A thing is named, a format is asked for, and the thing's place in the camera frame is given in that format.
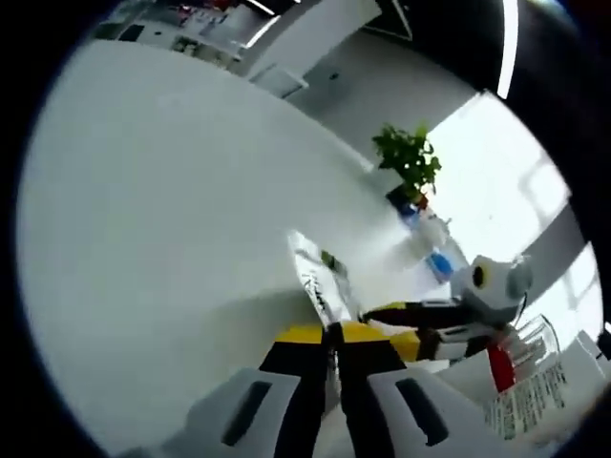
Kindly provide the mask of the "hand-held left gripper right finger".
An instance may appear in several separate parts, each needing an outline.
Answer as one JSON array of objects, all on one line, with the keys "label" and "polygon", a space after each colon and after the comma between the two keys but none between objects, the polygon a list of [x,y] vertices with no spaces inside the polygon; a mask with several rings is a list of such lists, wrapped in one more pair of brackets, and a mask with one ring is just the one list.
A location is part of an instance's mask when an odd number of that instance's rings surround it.
[{"label": "hand-held left gripper right finger", "polygon": [[342,409],[358,457],[504,457],[480,409],[438,376],[407,368],[390,339],[341,323]]}]

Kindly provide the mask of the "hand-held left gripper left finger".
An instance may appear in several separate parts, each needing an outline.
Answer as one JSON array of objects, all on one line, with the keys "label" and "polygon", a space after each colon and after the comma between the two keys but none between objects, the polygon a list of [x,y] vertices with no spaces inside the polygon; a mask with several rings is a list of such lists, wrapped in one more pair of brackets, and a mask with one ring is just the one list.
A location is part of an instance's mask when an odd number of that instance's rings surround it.
[{"label": "hand-held left gripper left finger", "polygon": [[309,457],[326,410],[341,325],[297,325],[261,364],[239,370],[189,410],[161,457]]}]

